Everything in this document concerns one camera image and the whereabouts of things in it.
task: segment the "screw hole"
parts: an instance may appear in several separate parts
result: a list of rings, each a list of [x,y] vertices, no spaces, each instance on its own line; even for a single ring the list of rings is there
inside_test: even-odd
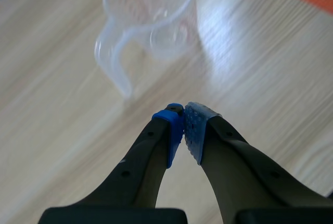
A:
[[[280,178],[280,174],[278,172],[276,172],[276,171],[272,171],[271,172],[271,176],[273,176],[276,179]]]
[[[130,172],[129,171],[123,171],[122,173],[121,173],[121,176],[122,177],[124,177],[124,178],[126,178],[126,177],[128,177],[128,176],[130,176]]]

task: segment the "clear plastic cup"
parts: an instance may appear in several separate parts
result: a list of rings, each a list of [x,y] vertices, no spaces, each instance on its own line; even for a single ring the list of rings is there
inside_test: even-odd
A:
[[[96,41],[95,57],[125,97],[132,85],[121,65],[134,40],[156,59],[184,54],[197,40],[196,0],[103,0],[108,21]]]

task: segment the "blue gripper pad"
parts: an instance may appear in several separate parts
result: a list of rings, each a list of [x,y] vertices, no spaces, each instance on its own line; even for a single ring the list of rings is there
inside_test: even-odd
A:
[[[191,102],[185,106],[185,141],[198,165],[202,159],[206,123],[214,116],[221,115],[200,103]]]

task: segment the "cup handle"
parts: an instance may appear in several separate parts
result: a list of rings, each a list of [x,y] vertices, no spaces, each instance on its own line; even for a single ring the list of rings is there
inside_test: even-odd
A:
[[[130,79],[121,65],[120,57],[123,48],[131,38],[131,34],[117,27],[114,19],[110,18],[95,45],[97,63],[126,98],[131,97],[133,89]]]

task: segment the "wood grain surface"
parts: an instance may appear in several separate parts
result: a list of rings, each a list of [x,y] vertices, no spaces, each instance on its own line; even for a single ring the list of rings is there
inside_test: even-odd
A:
[[[197,0],[201,43],[173,61],[126,47],[124,101],[94,60],[101,0],[0,0],[0,223],[37,223],[80,200],[168,103],[206,104],[254,147],[333,189],[333,16],[302,0]],[[222,223],[182,143],[159,207]]]

